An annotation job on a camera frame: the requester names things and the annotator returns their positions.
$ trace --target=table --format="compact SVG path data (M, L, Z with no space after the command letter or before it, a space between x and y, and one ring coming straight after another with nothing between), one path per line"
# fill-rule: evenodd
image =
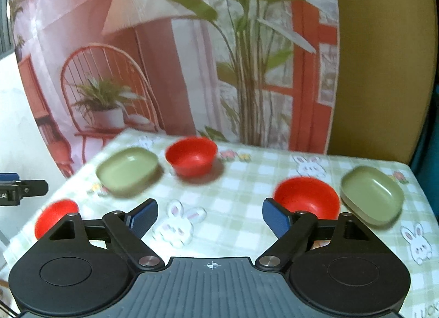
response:
M405 318L437 317L439 314L439 227L432 209L416 178L407 165L396 162L356 159L334 156L315 156L266 148L218 143L221 161L212 174L202 180L181 181L166 162L166 147L176 137L147 134L133 129L122 132L70 178L15 236L5 259L12 267L36 242L34 225L41 211L51 202L71 198L80 206L84 219L96 219L112 210L130 211L148 198L159 205L157 225L143 237L165 262L171 256L183 257L237 257L248 256L254 262L275 241L276 237L262 219L262 203L271 196L281 180L306 174L299 169L300 161L314 160L321 170L313 175L330 184L339 192L343 175L358 165L378 168L396 180L405 194L403 211L398 220L387 229L373 229L376 235L405 263L411 274L411 288L401 309ZM102 188L96 178L96 166L111 154L129 146L142 146L159 156L163 167L160 179L147 190L130 199L117 199ZM166 220L167 208L178 200L183 210L203 208L206 217L193 224L192 240L182 247L159 239L157 226ZM348 211L342 204L341 211ZM204 213L199 211L199 219ZM432 247L431 258L421 262L412 257L409 243L404 239L406 229L415 233L416 224Z

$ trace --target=green plate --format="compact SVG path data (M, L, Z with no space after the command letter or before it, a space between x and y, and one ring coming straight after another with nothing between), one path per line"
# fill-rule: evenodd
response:
M156 154L141 147L130 147L102 162L96 175L111 193L134 196L146 189L158 166Z
M375 226L396 219L404 202L404 193L392 178L367 166L357 167L343 177L340 196L357 216Z

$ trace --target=circular black cover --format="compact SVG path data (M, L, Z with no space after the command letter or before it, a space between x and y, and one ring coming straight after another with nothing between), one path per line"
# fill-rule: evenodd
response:
M66 255L28 252L14 265L9 284L21 310L85 315L111 304L131 280L123 259L108 250L93 246Z
M316 308L341 316L375 315L405 298L410 275L393 255L318 250L299 257L290 270L292 286Z

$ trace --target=chair backrest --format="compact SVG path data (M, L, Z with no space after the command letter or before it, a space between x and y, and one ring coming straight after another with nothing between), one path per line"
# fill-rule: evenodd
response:
M111 78L114 82L129 86L131 91L143 99L133 100L126 106L129 115L146 117L159 129L161 119L157 100L149 81L139 65L126 52L107 44L92 43L74 51L64 63L61 71L61 89L67 108L78 131L93 126L93 116L85 108L74 104L81 99L77 85L89 84L89 79Z

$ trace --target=metal screw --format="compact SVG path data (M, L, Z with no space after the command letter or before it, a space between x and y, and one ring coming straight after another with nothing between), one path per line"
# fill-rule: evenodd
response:
M160 263L160 259L156 256L143 256L139 259L139 263L144 267L154 267Z
M276 267L278 264L280 264L280 259L279 257L268 255L261 257L259 259L259 263L265 267Z

